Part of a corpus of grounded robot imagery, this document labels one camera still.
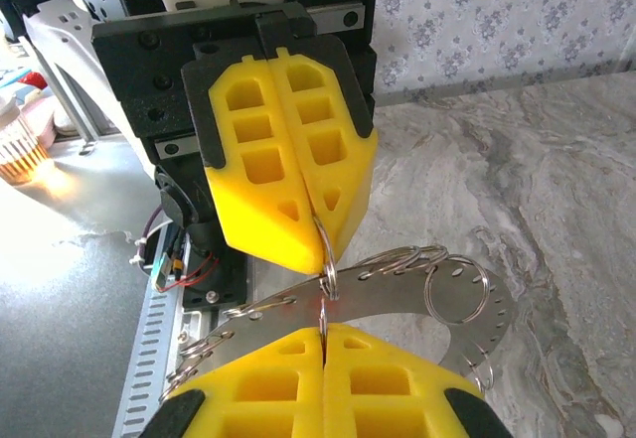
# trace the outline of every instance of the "marble countertop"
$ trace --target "marble countertop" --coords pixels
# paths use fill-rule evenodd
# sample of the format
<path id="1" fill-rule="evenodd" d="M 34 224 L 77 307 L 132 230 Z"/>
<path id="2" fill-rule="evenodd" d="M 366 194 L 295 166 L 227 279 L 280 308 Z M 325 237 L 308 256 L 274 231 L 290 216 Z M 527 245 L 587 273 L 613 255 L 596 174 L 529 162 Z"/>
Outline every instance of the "marble countertop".
<path id="1" fill-rule="evenodd" d="M 636 73 L 382 107 L 375 124 L 369 210 L 339 265 L 408 244 L 473 257 L 517 301 L 487 393 L 513 434 L 636 436 Z M 305 279 L 256 273 L 258 298 Z M 433 360 L 448 342 L 421 316 L 361 326 Z"/>

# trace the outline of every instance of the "perforated metal strip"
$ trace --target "perforated metal strip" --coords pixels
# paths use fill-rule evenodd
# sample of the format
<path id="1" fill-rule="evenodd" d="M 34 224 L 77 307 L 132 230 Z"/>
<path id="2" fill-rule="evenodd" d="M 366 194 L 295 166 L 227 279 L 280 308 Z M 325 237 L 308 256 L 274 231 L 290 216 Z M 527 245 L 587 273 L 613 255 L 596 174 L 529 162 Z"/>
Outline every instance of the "perforated metal strip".
<path id="1" fill-rule="evenodd" d="M 159 244 L 164 243 L 165 235 L 164 228 L 159 236 Z M 170 343 L 174 333 L 179 289 L 174 288 L 161 294 L 148 281 L 112 431 L 113 438 L 138 436 L 159 408 L 159 396 L 165 384 Z"/>

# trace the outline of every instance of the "screw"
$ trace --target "screw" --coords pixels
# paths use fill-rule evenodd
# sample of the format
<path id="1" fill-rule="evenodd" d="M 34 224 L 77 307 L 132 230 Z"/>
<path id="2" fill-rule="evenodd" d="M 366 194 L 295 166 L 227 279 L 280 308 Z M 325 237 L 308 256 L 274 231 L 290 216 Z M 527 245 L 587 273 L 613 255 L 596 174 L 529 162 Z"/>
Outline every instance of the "screw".
<path id="1" fill-rule="evenodd" d="M 155 78 L 152 79 L 152 83 L 159 90 L 167 90 L 172 87 L 172 79 L 167 75 L 155 75 Z"/>
<path id="2" fill-rule="evenodd" d="M 208 291 L 206 294 L 206 301 L 210 304 L 215 304 L 219 302 L 219 293 L 217 291 Z"/>
<path id="3" fill-rule="evenodd" d="M 160 122 L 162 120 L 165 120 L 166 112 L 164 112 L 160 108 L 151 108 L 150 110 L 148 110 L 148 118 L 152 122 Z"/>
<path id="4" fill-rule="evenodd" d="M 139 44 L 142 48 L 147 49 L 148 51 L 157 49 L 159 47 L 159 36 L 155 33 L 144 31 L 139 34 Z"/>
<path id="5" fill-rule="evenodd" d="M 166 145 L 163 148 L 164 152 L 166 152 L 168 155 L 176 155 L 177 153 L 179 153 L 179 145 L 175 144 L 175 143 L 169 143 L 168 145 Z"/>
<path id="6" fill-rule="evenodd" d="M 358 13 L 349 11 L 342 20 L 343 24 L 348 28 L 352 28 L 358 22 Z"/>

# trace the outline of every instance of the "metal ring holder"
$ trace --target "metal ring holder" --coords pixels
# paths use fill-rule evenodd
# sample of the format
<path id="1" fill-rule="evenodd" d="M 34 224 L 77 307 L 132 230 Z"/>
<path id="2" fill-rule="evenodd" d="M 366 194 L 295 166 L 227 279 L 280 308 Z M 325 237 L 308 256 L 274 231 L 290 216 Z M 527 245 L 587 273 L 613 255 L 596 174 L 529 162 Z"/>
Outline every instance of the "metal ring holder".
<path id="1" fill-rule="evenodd" d="M 227 310 L 225 314 L 230 320 L 181 352 L 184 360 L 170 374 L 170 385 L 162 396 L 197 371 L 212 369 L 212 361 L 207 358 L 213 357 L 215 367 L 227 364 L 298 329 L 315 327 L 316 304 L 322 304 L 321 337 L 327 334 L 327 313 L 330 322 L 335 323 L 389 313 L 430 315 L 448 326 L 451 334 L 440 365 L 464 376 L 473 373 L 482 390 L 492 386 L 488 355 L 510 325 L 510 310 L 514 307 L 501 278 L 466 256 L 449 254 L 441 245 L 400 247 L 336 271 L 326 231 L 320 221 L 316 220 L 316 225 L 325 243 L 324 274 L 256 303 Z M 433 298 L 434 279 L 436 290 L 441 288 L 444 312 L 453 312 L 450 315 L 457 318 L 451 320 L 440 313 Z M 423 298 L 417 294 L 422 291 L 422 283 Z M 481 298 L 472 307 L 470 304 L 477 297 L 473 288 L 478 284 Z M 210 344 L 211 337 L 217 340 Z M 484 361 L 490 369 L 490 378 L 486 380 L 476 371 Z"/>

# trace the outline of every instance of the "metal disc with holes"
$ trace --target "metal disc with holes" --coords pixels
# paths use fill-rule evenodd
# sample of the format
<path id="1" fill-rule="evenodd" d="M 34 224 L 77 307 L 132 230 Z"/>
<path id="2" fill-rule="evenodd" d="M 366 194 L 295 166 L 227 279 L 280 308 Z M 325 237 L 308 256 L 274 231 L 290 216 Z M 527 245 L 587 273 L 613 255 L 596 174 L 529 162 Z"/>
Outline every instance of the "metal disc with holes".
<path id="1" fill-rule="evenodd" d="M 430 315 L 424 302 L 423 269 L 404 273 L 373 274 L 369 266 L 338 272 L 340 299 L 326 301 L 330 323 L 390 313 Z M 492 353 L 511 321 L 513 300 L 504 282 L 488 272 L 490 294 L 481 313 L 470 322 L 449 326 L 450 346 L 440 365 L 462 375 Z M 449 322 L 470 316 L 483 298 L 480 274 L 473 265 L 444 260 L 430 283 L 430 298 L 437 314 Z M 225 322 L 214 334 L 234 333 L 202 362 L 209 371 L 245 356 L 298 329 L 317 327 L 321 300 L 320 278 L 314 278 L 249 306 L 252 311 Z"/>

